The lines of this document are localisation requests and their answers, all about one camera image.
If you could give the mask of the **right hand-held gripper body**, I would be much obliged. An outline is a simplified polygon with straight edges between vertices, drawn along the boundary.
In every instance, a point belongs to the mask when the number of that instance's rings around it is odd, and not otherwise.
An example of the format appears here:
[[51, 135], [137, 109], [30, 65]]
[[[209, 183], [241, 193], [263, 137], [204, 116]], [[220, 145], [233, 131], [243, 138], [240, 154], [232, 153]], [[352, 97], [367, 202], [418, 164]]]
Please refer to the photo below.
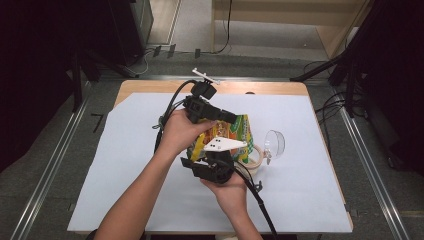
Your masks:
[[203, 147], [205, 156], [191, 164], [194, 176], [213, 183], [226, 183], [235, 170], [231, 151], [246, 146], [244, 141], [225, 137], [213, 138]]

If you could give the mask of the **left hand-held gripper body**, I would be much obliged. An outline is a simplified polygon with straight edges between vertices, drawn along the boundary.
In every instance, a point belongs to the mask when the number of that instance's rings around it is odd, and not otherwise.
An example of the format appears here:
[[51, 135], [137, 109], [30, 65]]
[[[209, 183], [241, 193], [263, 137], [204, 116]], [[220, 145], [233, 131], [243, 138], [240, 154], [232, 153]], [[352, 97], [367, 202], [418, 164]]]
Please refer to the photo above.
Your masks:
[[217, 92], [213, 83], [220, 84], [220, 81], [208, 77], [205, 73], [199, 72], [196, 68], [194, 68], [192, 72], [202, 77], [203, 80], [194, 83], [194, 86], [190, 90], [191, 95], [187, 96], [183, 101], [183, 106], [189, 114], [189, 120], [192, 123], [197, 123], [203, 118], [217, 120], [220, 110], [209, 104], [208, 100]]

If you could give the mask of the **yellow green spout pouch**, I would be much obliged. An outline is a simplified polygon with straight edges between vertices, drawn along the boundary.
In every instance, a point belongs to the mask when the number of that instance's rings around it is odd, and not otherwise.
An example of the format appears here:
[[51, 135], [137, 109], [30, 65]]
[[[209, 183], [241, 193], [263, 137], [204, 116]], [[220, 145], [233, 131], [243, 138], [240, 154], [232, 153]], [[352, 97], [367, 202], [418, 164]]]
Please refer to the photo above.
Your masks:
[[247, 163], [249, 155], [254, 149], [254, 139], [251, 133], [249, 118], [247, 114], [238, 115], [234, 123], [218, 120], [216, 125], [202, 133], [196, 141], [187, 149], [187, 156], [191, 161], [197, 161], [205, 156], [204, 147], [215, 137], [223, 137], [241, 142], [247, 145], [230, 150], [234, 160]]

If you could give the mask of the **clear glass measuring cup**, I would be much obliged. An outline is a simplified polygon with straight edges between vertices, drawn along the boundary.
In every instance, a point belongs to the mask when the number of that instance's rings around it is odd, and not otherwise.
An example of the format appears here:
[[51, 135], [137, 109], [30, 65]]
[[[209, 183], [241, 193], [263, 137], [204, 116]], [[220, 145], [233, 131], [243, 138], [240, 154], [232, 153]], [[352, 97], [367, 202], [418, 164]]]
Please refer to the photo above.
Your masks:
[[236, 167], [246, 177], [252, 179], [263, 164], [270, 165], [279, 159], [285, 150], [284, 135], [276, 130], [269, 130], [262, 145], [254, 144], [248, 159]]

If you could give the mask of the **person's left hand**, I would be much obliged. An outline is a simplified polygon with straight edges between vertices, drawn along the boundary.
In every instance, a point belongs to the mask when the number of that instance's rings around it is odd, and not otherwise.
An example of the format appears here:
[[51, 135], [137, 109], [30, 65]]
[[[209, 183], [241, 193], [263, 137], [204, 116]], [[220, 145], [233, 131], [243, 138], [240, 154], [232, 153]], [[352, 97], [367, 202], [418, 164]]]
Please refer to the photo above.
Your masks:
[[163, 161], [171, 161], [183, 150], [187, 149], [201, 133], [211, 129], [215, 121], [206, 120], [192, 123], [185, 109], [175, 110], [169, 117], [161, 142], [154, 157]]

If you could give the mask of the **person's right hand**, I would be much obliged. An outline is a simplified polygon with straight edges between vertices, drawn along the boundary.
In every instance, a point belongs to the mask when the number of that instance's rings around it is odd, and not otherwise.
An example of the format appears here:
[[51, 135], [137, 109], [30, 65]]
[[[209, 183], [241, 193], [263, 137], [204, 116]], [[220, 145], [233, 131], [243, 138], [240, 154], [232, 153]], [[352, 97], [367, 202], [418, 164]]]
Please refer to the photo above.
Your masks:
[[217, 184], [204, 179], [201, 179], [201, 183], [212, 191], [228, 218], [247, 214], [247, 189], [244, 180], [239, 175], [233, 173], [224, 184]]

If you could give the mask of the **white paper sheet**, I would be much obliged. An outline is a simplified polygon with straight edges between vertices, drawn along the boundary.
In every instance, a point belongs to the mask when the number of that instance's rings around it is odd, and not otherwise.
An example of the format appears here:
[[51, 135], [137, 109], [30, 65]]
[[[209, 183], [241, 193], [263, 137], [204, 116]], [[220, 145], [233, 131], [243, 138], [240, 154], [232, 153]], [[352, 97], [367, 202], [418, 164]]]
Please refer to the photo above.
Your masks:
[[[139, 175], [153, 154], [155, 124], [169, 93], [133, 93], [108, 115], [97, 152], [68, 228], [96, 229], [107, 211]], [[283, 134], [283, 154], [263, 163], [254, 179], [262, 184], [259, 209], [249, 196], [248, 211], [266, 233], [349, 233], [350, 217], [307, 96], [217, 94], [212, 105], [249, 118], [255, 144], [271, 130]], [[232, 227], [213, 193], [191, 170], [175, 161], [150, 220], [149, 233], [227, 233]]]

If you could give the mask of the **black cabinet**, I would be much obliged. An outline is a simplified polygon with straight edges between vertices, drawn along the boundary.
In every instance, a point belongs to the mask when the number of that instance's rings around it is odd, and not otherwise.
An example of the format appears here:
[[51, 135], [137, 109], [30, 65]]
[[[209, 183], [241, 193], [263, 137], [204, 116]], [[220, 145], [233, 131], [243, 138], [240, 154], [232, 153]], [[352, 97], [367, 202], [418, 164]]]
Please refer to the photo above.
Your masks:
[[118, 62], [129, 66], [145, 54], [154, 17], [150, 0], [108, 0], [118, 37]]

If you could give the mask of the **black metal stand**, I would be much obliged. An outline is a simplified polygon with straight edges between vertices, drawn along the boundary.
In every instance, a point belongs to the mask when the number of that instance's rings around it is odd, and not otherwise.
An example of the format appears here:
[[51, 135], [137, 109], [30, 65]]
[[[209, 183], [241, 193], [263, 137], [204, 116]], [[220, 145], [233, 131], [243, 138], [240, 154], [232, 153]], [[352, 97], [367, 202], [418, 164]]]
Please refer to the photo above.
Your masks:
[[118, 75], [125, 78], [134, 78], [135, 75], [124, 67], [112, 63], [99, 53], [90, 49], [77, 49], [71, 55], [71, 72], [73, 82], [73, 112], [76, 112], [83, 101], [81, 73], [84, 73], [89, 81], [98, 81], [100, 79], [100, 70], [97, 63], [106, 66]]
[[304, 82], [329, 70], [333, 86], [346, 83], [349, 114], [373, 100], [387, 118], [406, 121], [424, 115], [424, 0], [374, 0], [347, 48], [338, 56], [293, 77]]

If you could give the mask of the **light wooden shelf unit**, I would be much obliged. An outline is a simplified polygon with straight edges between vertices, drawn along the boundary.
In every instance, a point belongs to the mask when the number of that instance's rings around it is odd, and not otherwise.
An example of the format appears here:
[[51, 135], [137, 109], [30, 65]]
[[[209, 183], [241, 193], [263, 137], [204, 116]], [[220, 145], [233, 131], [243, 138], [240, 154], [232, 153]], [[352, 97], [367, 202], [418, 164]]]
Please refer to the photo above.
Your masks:
[[341, 52], [374, 0], [212, 0], [211, 20], [312, 25], [329, 58]]

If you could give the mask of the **dark curtain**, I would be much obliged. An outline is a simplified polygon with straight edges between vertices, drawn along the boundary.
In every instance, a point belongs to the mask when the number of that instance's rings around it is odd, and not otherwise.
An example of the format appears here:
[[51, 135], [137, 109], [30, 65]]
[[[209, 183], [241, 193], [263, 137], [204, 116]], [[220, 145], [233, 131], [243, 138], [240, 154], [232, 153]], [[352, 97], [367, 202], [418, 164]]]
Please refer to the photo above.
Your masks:
[[350, 48], [395, 168], [424, 176], [424, 0], [371, 0]]
[[0, 0], [0, 173], [77, 94], [85, 0]]

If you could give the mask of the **metal floor rail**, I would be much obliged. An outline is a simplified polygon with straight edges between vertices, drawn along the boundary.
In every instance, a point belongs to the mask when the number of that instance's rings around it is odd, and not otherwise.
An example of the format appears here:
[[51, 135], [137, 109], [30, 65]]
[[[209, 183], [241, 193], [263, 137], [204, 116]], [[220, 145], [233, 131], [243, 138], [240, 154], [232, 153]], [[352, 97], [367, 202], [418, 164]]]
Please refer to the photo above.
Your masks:
[[86, 82], [82, 88], [82, 103], [81, 105], [71, 114], [66, 127], [55, 146], [52, 155], [35, 187], [35, 190], [31, 194], [27, 201], [22, 215], [10, 237], [10, 240], [26, 240], [29, 232], [36, 220], [38, 213], [46, 199], [46, 196], [50, 190], [53, 180], [60, 168], [63, 158], [69, 148], [69, 145], [73, 139], [77, 127], [85, 113], [88, 100], [91, 96], [92, 88], [94, 84]]
[[373, 161], [373, 158], [364, 142], [356, 120], [346, 110], [341, 111], [344, 125], [350, 135], [359, 159], [362, 163], [368, 181], [373, 189], [380, 209], [386, 219], [394, 240], [411, 240], [409, 232], [402, 220], [400, 212], [394, 204], [383, 179]]
[[[290, 82], [289, 78], [268, 78], [268, 77], [231, 77], [231, 76], [212, 76], [215, 80], [223, 81], [238, 81], [238, 82]], [[102, 76], [102, 81], [126, 81], [126, 80], [202, 80], [201, 77], [195, 76], [176, 76], [176, 75], [147, 75], [135, 78], [122, 76]]]

